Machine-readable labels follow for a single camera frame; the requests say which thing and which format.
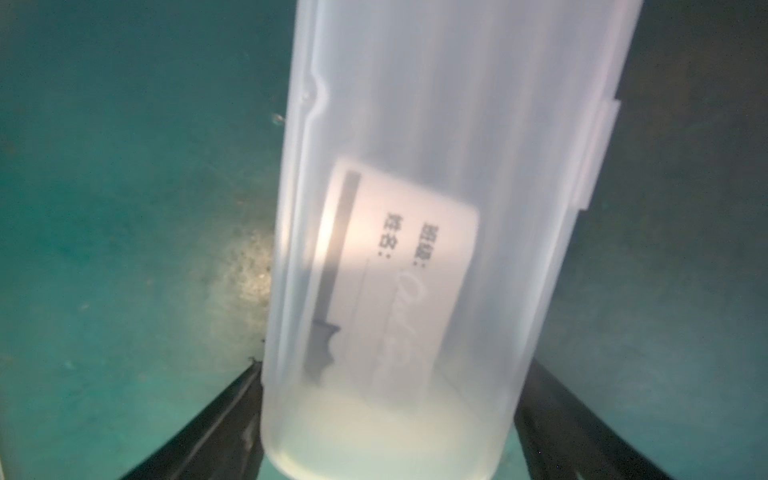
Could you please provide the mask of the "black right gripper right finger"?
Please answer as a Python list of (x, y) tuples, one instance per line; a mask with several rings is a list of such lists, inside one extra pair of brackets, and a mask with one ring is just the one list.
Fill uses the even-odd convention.
[(533, 479), (671, 479), (536, 360), (514, 425)]

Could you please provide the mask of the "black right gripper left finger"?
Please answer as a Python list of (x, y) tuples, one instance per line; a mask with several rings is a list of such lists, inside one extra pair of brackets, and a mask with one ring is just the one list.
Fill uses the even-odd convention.
[(255, 479), (260, 438), (262, 363), (253, 359), (195, 418), (126, 479)]

